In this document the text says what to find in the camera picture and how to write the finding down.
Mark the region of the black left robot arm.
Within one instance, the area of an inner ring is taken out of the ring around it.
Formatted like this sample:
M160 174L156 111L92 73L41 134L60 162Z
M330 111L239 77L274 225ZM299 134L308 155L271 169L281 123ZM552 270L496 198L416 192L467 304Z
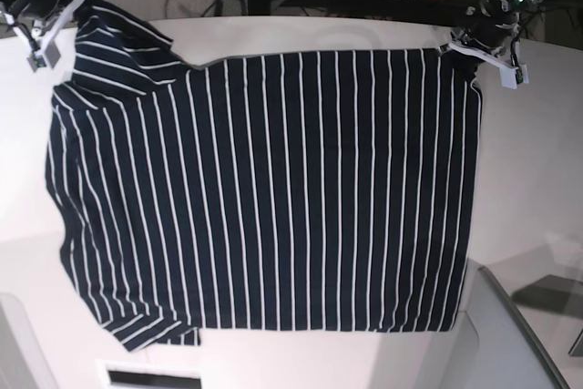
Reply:
M528 82L527 67L519 59L521 14L544 0L473 0L451 31L451 42L441 47L472 57L477 65L498 69L503 87L516 89Z

